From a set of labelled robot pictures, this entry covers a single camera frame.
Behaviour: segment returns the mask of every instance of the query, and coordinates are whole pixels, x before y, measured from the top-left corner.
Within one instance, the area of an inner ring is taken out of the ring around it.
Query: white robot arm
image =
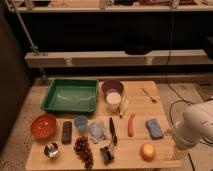
[[[213,141],[213,100],[188,107],[183,119],[172,127],[172,135],[179,149],[192,148],[202,137]]]

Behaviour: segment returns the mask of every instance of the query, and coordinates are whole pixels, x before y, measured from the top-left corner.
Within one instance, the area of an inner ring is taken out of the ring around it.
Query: sausage
[[[132,137],[134,135],[134,131],[133,131],[133,119],[135,117],[135,114],[131,114],[129,117],[129,121],[128,121],[128,135],[129,137]]]

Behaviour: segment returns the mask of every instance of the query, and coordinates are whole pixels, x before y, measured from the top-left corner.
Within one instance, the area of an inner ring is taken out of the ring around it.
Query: black remote
[[[72,122],[65,121],[63,122],[63,130],[62,130],[62,137],[61,137],[62,144],[70,144],[71,137],[72,137]]]

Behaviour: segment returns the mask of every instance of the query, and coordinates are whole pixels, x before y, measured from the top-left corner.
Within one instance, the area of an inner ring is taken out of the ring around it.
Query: knife
[[[117,145],[118,142],[118,138],[116,136],[116,132],[115,132],[115,126],[112,120],[112,117],[109,118],[109,129],[110,129],[110,133],[112,134],[112,142],[114,143],[114,145]]]

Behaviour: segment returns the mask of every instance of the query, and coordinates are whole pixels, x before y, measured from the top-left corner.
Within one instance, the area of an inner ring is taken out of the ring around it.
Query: blue cup
[[[74,119],[74,125],[80,134],[84,134],[87,131],[87,120],[87,117],[83,115],[79,115]]]

